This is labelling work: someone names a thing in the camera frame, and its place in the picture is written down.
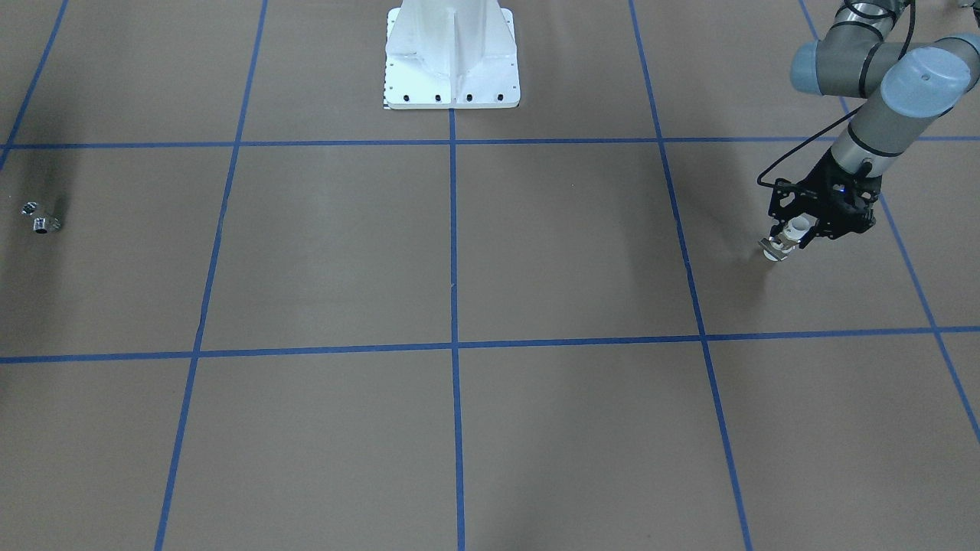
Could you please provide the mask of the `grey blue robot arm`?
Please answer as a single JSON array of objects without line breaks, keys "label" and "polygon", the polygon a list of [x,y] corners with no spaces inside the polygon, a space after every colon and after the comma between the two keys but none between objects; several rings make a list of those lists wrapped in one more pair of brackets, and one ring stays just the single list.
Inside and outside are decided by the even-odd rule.
[{"label": "grey blue robot arm", "polygon": [[795,53],[795,90],[861,99],[840,119],[843,132],[799,181],[769,184],[774,224],[760,247],[779,262],[816,238],[837,240],[875,226],[886,170],[978,84],[977,34],[931,43],[887,36],[911,1],[844,1],[820,41]]}]

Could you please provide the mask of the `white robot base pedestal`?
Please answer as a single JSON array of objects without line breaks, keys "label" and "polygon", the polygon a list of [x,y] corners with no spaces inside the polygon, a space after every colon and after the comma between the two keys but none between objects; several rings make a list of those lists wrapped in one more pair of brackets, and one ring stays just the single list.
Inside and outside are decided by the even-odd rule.
[{"label": "white robot base pedestal", "polygon": [[514,13],[497,1],[403,1],[386,15],[383,107],[521,104]]}]

